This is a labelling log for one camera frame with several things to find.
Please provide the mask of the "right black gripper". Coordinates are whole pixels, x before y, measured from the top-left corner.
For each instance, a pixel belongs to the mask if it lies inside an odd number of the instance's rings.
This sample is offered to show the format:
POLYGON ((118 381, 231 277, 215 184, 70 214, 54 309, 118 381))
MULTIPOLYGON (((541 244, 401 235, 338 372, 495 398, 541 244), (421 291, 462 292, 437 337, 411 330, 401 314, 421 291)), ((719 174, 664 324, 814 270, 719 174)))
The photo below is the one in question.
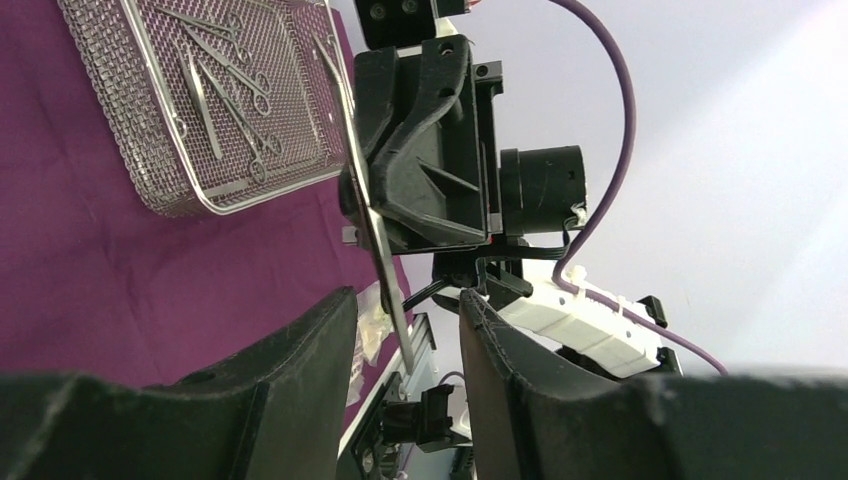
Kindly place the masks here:
POLYGON ((529 234, 581 230, 586 175, 576 146, 499 149, 497 62, 447 27, 466 1, 360 1, 355 127, 367 191, 393 254, 524 255, 529 234))

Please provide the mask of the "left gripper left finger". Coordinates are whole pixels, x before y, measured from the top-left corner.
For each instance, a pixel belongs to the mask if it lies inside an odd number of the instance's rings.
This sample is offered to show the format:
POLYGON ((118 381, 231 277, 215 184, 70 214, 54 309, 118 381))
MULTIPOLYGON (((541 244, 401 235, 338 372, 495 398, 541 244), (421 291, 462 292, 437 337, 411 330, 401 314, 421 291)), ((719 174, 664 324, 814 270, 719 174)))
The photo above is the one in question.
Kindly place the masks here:
POLYGON ((1 379, 5 479, 332 479, 357 298, 297 320, 172 385, 79 372, 1 379))

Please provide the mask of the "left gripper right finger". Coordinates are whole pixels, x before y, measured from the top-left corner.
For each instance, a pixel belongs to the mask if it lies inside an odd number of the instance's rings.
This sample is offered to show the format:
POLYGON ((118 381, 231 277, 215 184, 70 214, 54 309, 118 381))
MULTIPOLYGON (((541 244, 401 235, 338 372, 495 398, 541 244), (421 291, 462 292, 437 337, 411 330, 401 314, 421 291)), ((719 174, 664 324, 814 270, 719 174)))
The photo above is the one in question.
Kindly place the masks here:
POLYGON ((476 292, 460 343, 482 479, 843 479, 842 376, 614 382, 542 347, 476 292))

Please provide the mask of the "white gauze bag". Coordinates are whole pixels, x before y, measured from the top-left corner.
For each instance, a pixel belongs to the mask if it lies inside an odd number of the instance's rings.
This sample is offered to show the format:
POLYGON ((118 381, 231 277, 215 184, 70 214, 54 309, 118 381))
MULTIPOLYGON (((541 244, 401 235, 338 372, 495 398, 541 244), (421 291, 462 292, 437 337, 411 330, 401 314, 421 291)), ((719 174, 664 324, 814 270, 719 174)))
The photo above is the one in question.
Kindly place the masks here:
POLYGON ((381 303, 380 284, 374 282, 357 294, 357 327, 346 406, 362 398, 364 368, 376 366, 384 341, 393 332, 390 316, 381 303))

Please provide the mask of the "metal tweezers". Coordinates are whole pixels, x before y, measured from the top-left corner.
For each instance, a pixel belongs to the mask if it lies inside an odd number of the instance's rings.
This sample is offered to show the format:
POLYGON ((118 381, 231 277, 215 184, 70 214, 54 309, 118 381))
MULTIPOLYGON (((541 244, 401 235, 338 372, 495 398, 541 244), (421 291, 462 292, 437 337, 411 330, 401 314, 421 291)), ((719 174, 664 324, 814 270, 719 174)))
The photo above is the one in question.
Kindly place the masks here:
POLYGON ((383 218, 371 206, 367 181, 368 164, 359 144, 354 121, 354 107, 352 97, 348 93, 347 80, 340 73, 337 64, 332 60, 322 40, 317 35, 313 35, 312 38, 323 65, 339 92, 342 108, 341 118, 344 123, 350 157, 349 171, 354 187, 357 211, 361 217, 360 237, 366 240, 371 252, 380 282, 381 303, 392 321, 405 369, 408 373, 412 373, 415 368, 415 352, 412 348, 408 322, 402 305, 402 291, 397 281, 383 218))
POLYGON ((216 133, 214 123, 209 111, 208 102, 206 100, 205 91, 200 79, 200 75, 196 68, 193 55, 189 48, 180 56, 180 66, 183 77, 188 89, 189 96, 194 105, 194 108, 199 115, 203 128, 206 131, 208 142, 212 150, 213 156, 217 160, 223 158, 223 151, 216 133))

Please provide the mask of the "purple cloth wrap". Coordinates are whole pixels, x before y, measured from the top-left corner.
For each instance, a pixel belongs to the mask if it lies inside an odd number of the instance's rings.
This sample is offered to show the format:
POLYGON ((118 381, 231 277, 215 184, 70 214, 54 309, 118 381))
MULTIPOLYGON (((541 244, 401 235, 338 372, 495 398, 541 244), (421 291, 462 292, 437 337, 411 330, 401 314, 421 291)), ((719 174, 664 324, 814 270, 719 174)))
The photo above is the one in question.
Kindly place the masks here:
POLYGON ((139 199, 59 6, 1 5, 1 367, 171 384, 289 324, 369 255, 328 180, 226 217, 139 199))

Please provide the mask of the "wire mesh instrument tray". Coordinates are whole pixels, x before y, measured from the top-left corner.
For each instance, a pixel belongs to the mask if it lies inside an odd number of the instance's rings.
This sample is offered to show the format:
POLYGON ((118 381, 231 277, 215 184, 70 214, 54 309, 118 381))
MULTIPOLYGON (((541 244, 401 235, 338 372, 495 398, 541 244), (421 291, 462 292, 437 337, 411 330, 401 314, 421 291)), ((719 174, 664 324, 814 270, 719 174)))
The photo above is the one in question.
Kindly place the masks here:
POLYGON ((60 5, 93 89, 142 202, 164 216, 230 215, 337 176, 348 162, 338 89, 313 43, 317 35, 344 76, 337 29, 324 1, 64 1, 60 5), (156 7, 220 23, 242 17, 239 40, 252 54, 156 7), (268 116, 253 94, 200 49, 182 26, 249 74, 270 80, 268 116), (191 50, 223 151, 214 158, 186 88, 180 56, 191 50), (265 155, 269 178, 248 173, 253 154, 203 75, 204 63, 253 126, 282 142, 265 155))

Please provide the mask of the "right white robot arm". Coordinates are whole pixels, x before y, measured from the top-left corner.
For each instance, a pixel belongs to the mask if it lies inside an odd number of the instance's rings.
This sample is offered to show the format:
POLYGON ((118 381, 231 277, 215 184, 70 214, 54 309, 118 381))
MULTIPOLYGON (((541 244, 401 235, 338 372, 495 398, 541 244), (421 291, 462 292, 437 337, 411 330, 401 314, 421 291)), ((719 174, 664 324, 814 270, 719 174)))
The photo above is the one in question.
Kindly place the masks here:
POLYGON ((620 189, 635 130, 633 88, 621 52, 600 20, 567 8, 597 36, 622 90, 625 133, 600 204, 587 207, 576 146, 498 150, 496 62, 475 63, 471 43, 448 27, 466 1, 360 1, 367 45, 354 64, 355 128, 361 148, 342 175, 340 206, 369 234, 380 267, 429 253, 431 282, 407 299, 450 311, 473 290, 510 324, 556 341, 581 367, 624 379, 673 369, 662 346, 660 302, 629 302, 591 285, 569 261, 620 189))

